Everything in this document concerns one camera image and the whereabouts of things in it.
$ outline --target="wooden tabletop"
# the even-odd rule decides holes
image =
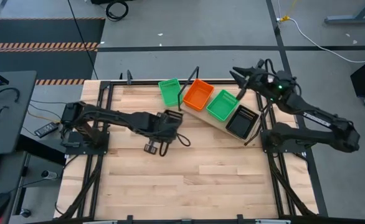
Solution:
[[[85,81],[81,100],[96,104],[100,81]],[[236,95],[237,85],[215,85]],[[257,110],[255,93],[242,102]],[[163,112],[158,86],[116,86],[111,108],[125,113]],[[274,107],[277,121],[296,126],[292,115]],[[96,220],[277,218],[270,168],[260,138],[248,146],[242,141],[185,114],[178,132],[191,140],[190,147],[174,141],[166,157],[143,151],[148,139],[120,126],[110,126],[108,154],[104,157],[98,192]],[[317,213],[306,162],[284,154],[290,184],[306,206]],[[64,172],[58,208],[64,212],[79,193],[86,163],[79,156]],[[281,188],[285,213],[286,196]],[[85,215],[88,215],[91,191]]]

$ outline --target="green basket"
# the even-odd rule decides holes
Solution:
[[[180,84],[177,78],[173,78],[158,83],[163,101],[166,106],[176,106],[178,104],[177,96],[180,92]],[[180,102],[183,102],[183,94],[180,95]]]
[[[213,117],[220,121],[226,121],[237,105],[238,100],[234,95],[226,90],[221,90],[206,109]]]

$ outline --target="orange striped tape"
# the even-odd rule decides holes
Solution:
[[[53,51],[97,51],[98,43],[54,42],[54,43],[0,43],[0,52],[53,52]]]
[[[36,85],[83,85],[84,79],[52,79],[52,80],[36,80]]]
[[[0,18],[0,20],[61,20],[73,19],[73,17],[59,17],[59,18]],[[80,17],[76,19],[105,19],[104,17]]]

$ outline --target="plastic basket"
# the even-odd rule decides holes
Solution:
[[[178,93],[180,92],[180,84],[177,78],[173,78],[158,83],[164,104],[166,106],[176,106],[178,104]]]
[[[187,94],[184,96],[184,103],[197,111],[201,111],[205,107],[206,102],[214,91],[214,86],[206,82],[195,79],[194,83],[189,88]]]
[[[225,128],[239,138],[246,139],[257,118],[257,113],[254,113],[250,109],[239,105]]]
[[[237,104],[238,100],[234,95],[226,90],[221,90],[207,106],[207,111],[219,121],[226,121]]]

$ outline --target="orange basket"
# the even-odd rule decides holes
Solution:
[[[195,79],[187,94],[184,96],[183,101],[190,108],[201,111],[212,95],[213,90],[214,86],[200,79]]]

